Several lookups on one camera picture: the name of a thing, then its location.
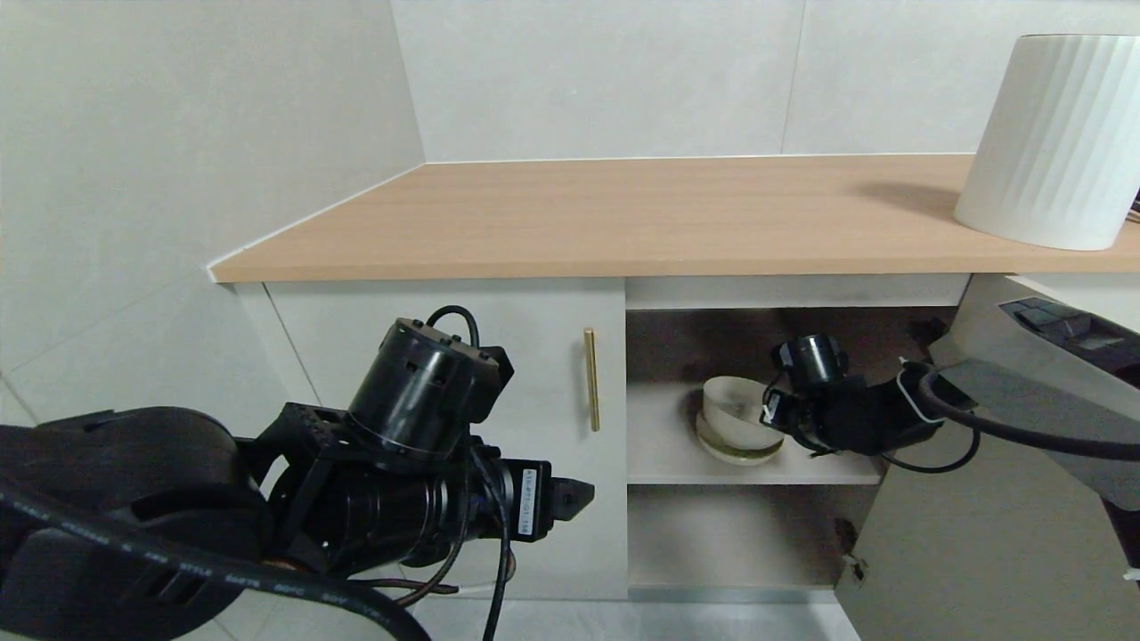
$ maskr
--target cabinet shelf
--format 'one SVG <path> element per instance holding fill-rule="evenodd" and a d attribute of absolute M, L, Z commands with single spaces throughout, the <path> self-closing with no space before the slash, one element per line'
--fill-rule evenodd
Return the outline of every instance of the cabinet shelf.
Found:
<path fill-rule="evenodd" d="M 630 487 L 632 591 L 832 590 L 839 552 L 807 487 Z"/>
<path fill-rule="evenodd" d="M 689 427 L 686 399 L 699 400 L 700 384 L 633 383 L 626 388 L 628 469 L 632 485 L 874 485 L 880 466 L 856 454 L 811 459 L 785 438 L 771 461 L 740 468 L 705 452 Z"/>

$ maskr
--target white lamp shade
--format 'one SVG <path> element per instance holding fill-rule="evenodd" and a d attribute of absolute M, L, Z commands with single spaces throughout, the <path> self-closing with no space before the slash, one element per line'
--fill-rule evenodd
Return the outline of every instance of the white lamp shade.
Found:
<path fill-rule="evenodd" d="M 1140 189 L 1140 36 L 1017 41 L 954 217 L 1023 243 L 1104 250 Z"/>

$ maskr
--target white tiled wall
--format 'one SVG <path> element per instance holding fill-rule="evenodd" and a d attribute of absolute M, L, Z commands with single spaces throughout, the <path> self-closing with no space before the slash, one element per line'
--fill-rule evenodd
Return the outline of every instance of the white tiled wall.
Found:
<path fill-rule="evenodd" d="M 285 387 L 203 265 L 423 161 L 386 1 L 5 1 L 0 95 L 14 424 L 11 390 L 40 421 L 174 404 L 260 432 Z M 341 625 L 250 595 L 187 639 L 254 641 L 275 609 L 262 639 Z"/>
<path fill-rule="evenodd" d="M 1138 33 L 1134 0 L 808 0 L 784 153 L 974 152 L 1026 33 Z"/>
<path fill-rule="evenodd" d="M 432 162 L 780 151 L 803 0 L 396 0 Z"/>
<path fill-rule="evenodd" d="M 431 162 L 972 152 L 1013 41 L 1135 0 L 393 0 Z"/>
<path fill-rule="evenodd" d="M 0 11 L 0 371 L 422 160 L 386 1 Z"/>

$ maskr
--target black cable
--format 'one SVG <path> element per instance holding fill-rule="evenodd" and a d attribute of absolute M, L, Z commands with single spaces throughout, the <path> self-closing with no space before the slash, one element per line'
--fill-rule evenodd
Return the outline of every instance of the black cable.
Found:
<path fill-rule="evenodd" d="M 471 347 L 479 347 L 479 324 L 475 323 L 474 315 L 466 307 L 458 305 L 443 306 L 427 317 L 427 325 L 434 327 L 435 323 L 448 314 L 463 316 L 463 319 L 467 322 L 467 338 L 470 339 Z"/>
<path fill-rule="evenodd" d="M 783 373 L 784 373 L 783 370 L 776 372 L 776 378 L 772 379 L 772 382 L 768 383 L 768 387 L 764 388 L 764 393 L 760 395 L 760 403 L 763 403 L 764 405 L 768 404 L 768 396 L 772 393 L 772 390 L 776 388 L 776 384 L 780 383 L 780 379 L 783 378 Z"/>
<path fill-rule="evenodd" d="M 507 512 L 506 500 L 503 497 L 503 493 L 499 492 L 498 482 L 491 477 L 487 463 L 483 462 L 474 449 L 471 452 L 471 460 L 475 463 L 475 468 L 479 470 L 479 474 L 487 486 L 487 493 L 490 494 L 491 501 L 498 506 L 499 521 L 503 527 L 503 535 L 499 539 L 499 567 L 498 574 L 495 576 L 495 593 L 491 595 L 491 607 L 487 612 L 487 626 L 483 628 L 483 641 L 494 641 L 495 630 L 498 627 L 499 614 L 503 611 L 503 597 L 506 593 L 508 566 L 512 557 L 511 514 Z"/>
<path fill-rule="evenodd" d="M 335 606 L 373 620 L 399 641 L 430 641 L 423 626 L 410 614 L 374 590 L 344 581 L 230 559 L 135 530 L 121 521 L 73 508 L 26 488 L 2 472 L 0 505 L 7 505 L 84 541 L 176 571 L 235 587 Z"/>
<path fill-rule="evenodd" d="M 447 573 L 451 571 L 451 566 L 455 565 L 455 560 L 459 558 L 459 550 L 463 549 L 463 542 L 467 539 L 467 526 L 469 526 L 469 510 L 471 508 L 471 456 L 474 454 L 474 448 L 471 446 L 471 425 L 466 425 L 463 430 L 463 443 L 465 446 L 465 452 L 463 454 L 463 494 L 461 494 L 459 503 L 459 538 L 451 545 L 451 550 L 448 552 L 447 558 L 443 559 L 443 565 L 435 570 L 426 583 L 417 587 L 410 594 L 406 594 L 396 600 L 396 602 L 405 608 L 408 608 L 421 599 L 430 594 L 433 589 L 443 581 Z"/>
<path fill-rule="evenodd" d="M 963 412 L 935 395 L 931 386 L 934 384 L 935 379 L 938 378 L 938 371 L 935 370 L 933 365 L 926 363 L 915 363 L 914 365 L 922 366 L 928 370 L 927 373 L 919 379 L 919 398 L 921 398 L 923 403 L 929 405 L 933 409 L 955 423 L 961 423 L 967 428 L 974 428 L 975 430 L 979 430 L 1003 440 L 1036 447 L 1037 449 L 1047 449 L 1049 452 L 1058 452 L 1060 454 L 1074 454 L 1076 456 L 1089 456 L 1091 459 L 1106 459 L 1109 461 L 1140 461 L 1140 444 L 1089 440 L 1083 438 L 1047 435 L 1023 430 L 1021 428 L 1015 428 L 1012 425 L 1007 425 L 1005 423 L 983 419 L 982 416 L 970 414 L 969 412 Z"/>
<path fill-rule="evenodd" d="M 946 472 L 953 472 L 954 470 L 961 470 L 967 463 L 974 460 L 974 456 L 978 453 L 978 447 L 982 446 L 982 432 L 978 430 L 974 431 L 974 438 L 970 440 L 970 448 L 966 452 L 966 455 L 950 463 L 948 465 L 939 465 L 937 468 L 921 468 L 919 465 L 912 465 L 910 463 L 903 463 L 902 461 L 895 459 L 890 454 L 880 454 L 888 463 L 891 465 L 897 465 L 904 470 L 910 470 L 912 472 L 918 472 L 920 474 L 945 474 Z"/>

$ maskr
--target bowl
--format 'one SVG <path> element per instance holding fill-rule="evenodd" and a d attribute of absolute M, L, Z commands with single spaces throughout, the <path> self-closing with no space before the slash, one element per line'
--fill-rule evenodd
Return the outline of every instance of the bowl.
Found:
<path fill-rule="evenodd" d="M 735 449 L 767 449 L 782 443 L 783 432 L 760 423 L 764 388 L 763 383 L 738 376 L 706 381 L 701 412 L 709 431 Z"/>
<path fill-rule="evenodd" d="M 711 454 L 714 459 L 743 468 L 766 463 L 769 459 L 776 455 L 776 452 L 780 451 L 780 446 L 783 445 L 783 441 L 781 440 L 774 446 L 765 449 L 736 449 L 735 447 L 725 444 L 720 440 L 720 437 L 709 429 L 708 421 L 705 420 L 702 414 L 697 415 L 697 440 L 700 441 L 705 452 Z"/>

